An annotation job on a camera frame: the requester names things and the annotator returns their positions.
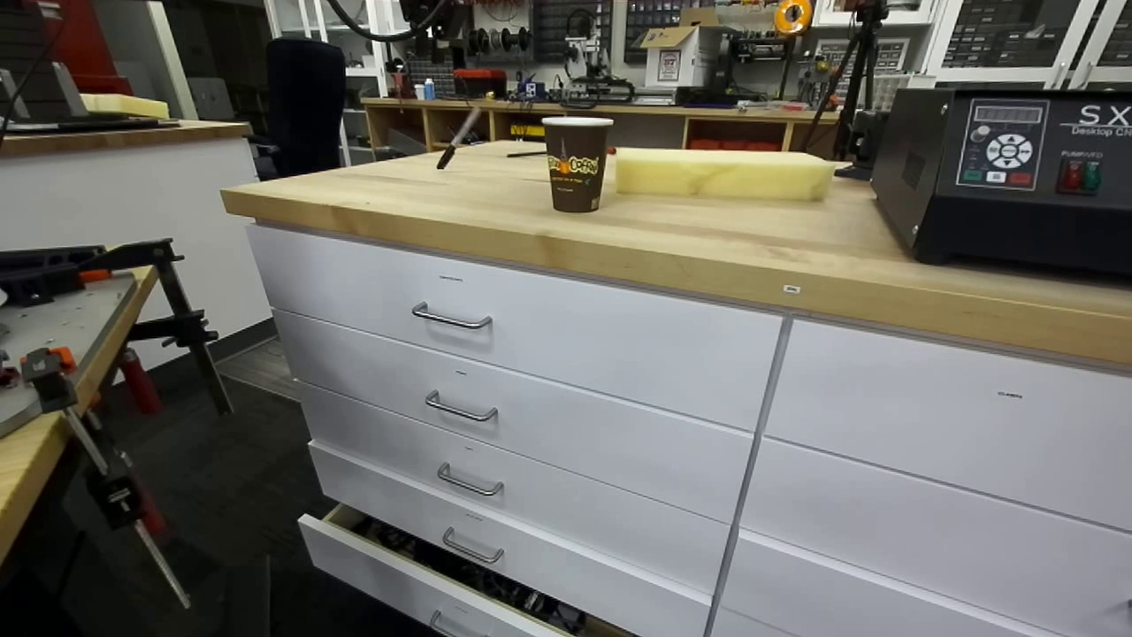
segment tripod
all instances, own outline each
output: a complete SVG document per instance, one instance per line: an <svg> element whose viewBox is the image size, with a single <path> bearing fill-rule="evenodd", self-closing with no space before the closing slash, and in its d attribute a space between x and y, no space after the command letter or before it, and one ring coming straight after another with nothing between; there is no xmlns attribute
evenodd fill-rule
<svg viewBox="0 0 1132 637"><path fill-rule="evenodd" d="M849 92L844 92L844 107L841 107L841 113L839 113L839 134L835 134L835 156L844 159L849 138L851 138L857 107L858 107L858 89L863 89L863 103L865 103L865 107L875 103L878 32L880 32L880 21L883 21L883 18L888 18L888 0L863 0L863 4L857 4L857 21L858 21L858 30L851 32L841 63L839 63L839 70L832 74L832 83L829 83L829 89L825 89L825 95L819 95L819 103L817 103L817 113L815 113L815 120L810 120L810 127L806 127L806 138L804 138L804 149L810 149L825 107L829 107L829 101L835 95L835 89L841 84L844 68L851 63L851 70L849 70Z"/></svg>

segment cable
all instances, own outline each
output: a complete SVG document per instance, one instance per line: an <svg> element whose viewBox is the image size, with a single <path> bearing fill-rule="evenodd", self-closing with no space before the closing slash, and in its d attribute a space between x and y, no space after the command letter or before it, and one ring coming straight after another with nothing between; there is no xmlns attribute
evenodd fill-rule
<svg viewBox="0 0 1132 637"><path fill-rule="evenodd" d="M42 43L38 59L31 59L31 63L25 68L25 77L13 83L12 103L6 103L6 110L0 113L0 146L2 146L2 138L6 138L13 107L25 101L27 83L31 83L42 68L52 63L55 43L60 43L60 37L65 37L65 30L67 30L65 6L36 6L36 12L49 12L49 13L55 18L55 32Z"/></svg>
<svg viewBox="0 0 1132 637"><path fill-rule="evenodd" d="M417 26L411 26L407 32L394 32L394 37L378 37L378 32L367 32L363 26L358 26L341 0L327 0L329 12L362 41L371 41L371 43L403 43L403 41L413 41L422 37L424 30L430 30L452 0L439 0Z"/></svg>

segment floor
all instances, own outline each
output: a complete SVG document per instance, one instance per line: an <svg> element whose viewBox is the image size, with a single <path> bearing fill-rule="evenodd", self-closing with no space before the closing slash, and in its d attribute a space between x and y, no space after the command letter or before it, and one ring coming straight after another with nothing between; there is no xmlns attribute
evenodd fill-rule
<svg viewBox="0 0 1132 637"><path fill-rule="evenodd" d="M190 365L153 377L161 398L154 417L136 413L128 393L105 400L118 444L165 518L161 548L193 606L176 606L131 528L105 528L75 471L52 485L60 505L36 514L36 540L22 540L38 582L0 582L2 637L429 633L311 570L294 522L329 504L303 455L309 431L279 343L250 343L218 370L237 403L230 417L212 411Z"/></svg>

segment open drawer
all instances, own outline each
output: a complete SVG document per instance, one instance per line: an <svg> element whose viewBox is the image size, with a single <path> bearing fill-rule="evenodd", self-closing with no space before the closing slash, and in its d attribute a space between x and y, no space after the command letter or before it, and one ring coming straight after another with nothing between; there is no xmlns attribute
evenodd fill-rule
<svg viewBox="0 0 1132 637"><path fill-rule="evenodd" d="M442 637L565 637L562 626L488 597L483 590L417 563L413 554L394 554L382 541L358 535L355 528L363 522L367 518L347 505L336 505L321 522L299 518L311 563ZM627 637L601 620L591 620L579 633Z"/></svg>

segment chair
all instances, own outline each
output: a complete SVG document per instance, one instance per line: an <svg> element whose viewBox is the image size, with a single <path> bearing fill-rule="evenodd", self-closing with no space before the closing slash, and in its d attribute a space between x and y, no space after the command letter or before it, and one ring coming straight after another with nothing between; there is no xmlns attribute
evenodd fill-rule
<svg viewBox="0 0 1132 637"><path fill-rule="evenodd" d="M268 143L275 176L341 168L347 57L311 41L268 43Z"/></svg>

